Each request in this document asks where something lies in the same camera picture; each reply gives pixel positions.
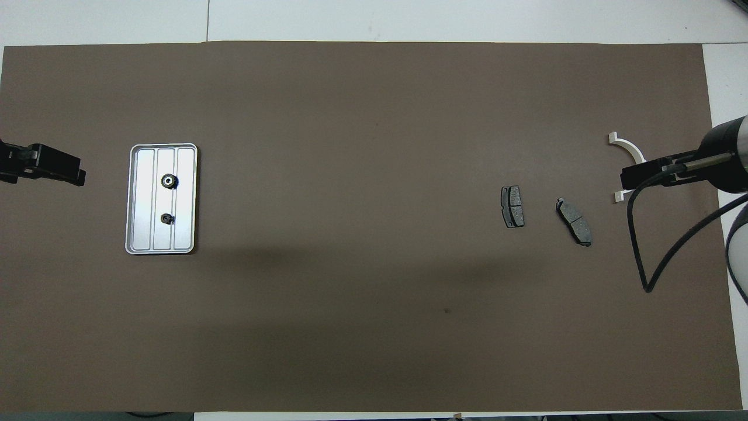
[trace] metal tray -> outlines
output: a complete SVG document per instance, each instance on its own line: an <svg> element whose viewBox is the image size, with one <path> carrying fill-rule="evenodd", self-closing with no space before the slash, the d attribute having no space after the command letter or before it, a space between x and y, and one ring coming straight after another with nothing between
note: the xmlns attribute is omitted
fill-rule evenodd
<svg viewBox="0 0 748 421"><path fill-rule="evenodd" d="M168 175L176 177L176 185L171 186L174 180ZM191 252L196 203L197 146L192 143L133 146L125 250L133 255ZM171 216L171 221L163 215Z"/></svg>

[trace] black round knob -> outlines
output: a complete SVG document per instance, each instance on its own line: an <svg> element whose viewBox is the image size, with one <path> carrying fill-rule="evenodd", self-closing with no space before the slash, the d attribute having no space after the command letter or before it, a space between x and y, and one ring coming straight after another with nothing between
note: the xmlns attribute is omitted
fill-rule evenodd
<svg viewBox="0 0 748 421"><path fill-rule="evenodd" d="M173 189L177 186L177 183L179 183L179 180L177 180L177 176L174 174L164 174L161 177L161 185L167 189Z"/></svg>

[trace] white plastic bracket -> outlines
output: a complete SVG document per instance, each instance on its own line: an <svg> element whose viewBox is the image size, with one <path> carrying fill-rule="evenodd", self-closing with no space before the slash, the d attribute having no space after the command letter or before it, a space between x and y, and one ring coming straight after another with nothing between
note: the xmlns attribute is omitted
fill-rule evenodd
<svg viewBox="0 0 748 421"><path fill-rule="evenodd" d="M618 137L618 132L610 132L608 135L608 145L616 145L620 146L621 148L624 148L626 151L628 151L629 154L634 158L634 163L641 164L647 162L647 160L644 159L644 154L642 154L642 151L633 143L629 142L626 139L620 139ZM616 203L623 202L625 197L624 195L626 193L631 193L633 190L619 190L617 192L613 193L613 200L616 201Z"/></svg>

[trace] brown mat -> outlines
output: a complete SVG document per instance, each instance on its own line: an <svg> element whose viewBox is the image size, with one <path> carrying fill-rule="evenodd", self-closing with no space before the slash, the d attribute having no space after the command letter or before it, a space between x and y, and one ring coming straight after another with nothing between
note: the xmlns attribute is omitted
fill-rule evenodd
<svg viewBox="0 0 748 421"><path fill-rule="evenodd" d="M0 410L740 407L719 225L645 294L612 200L610 131L711 127L701 46L9 47L0 100L88 171L0 184ZM129 149L162 142L200 147L197 252L128 255ZM643 194L648 269L716 206Z"/></svg>

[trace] white floor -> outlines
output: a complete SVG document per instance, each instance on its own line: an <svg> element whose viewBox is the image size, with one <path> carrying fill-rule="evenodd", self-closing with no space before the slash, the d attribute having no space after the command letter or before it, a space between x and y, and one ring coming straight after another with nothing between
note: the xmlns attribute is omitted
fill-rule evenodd
<svg viewBox="0 0 748 421"><path fill-rule="evenodd" d="M748 114L748 13L729 0L0 0L0 46L207 40L703 43L712 123ZM728 200L720 194L720 204ZM723 229L736 212L723 218ZM748 408L748 306L732 285L731 297L743 407ZM353 416L210 413L195 418Z"/></svg>

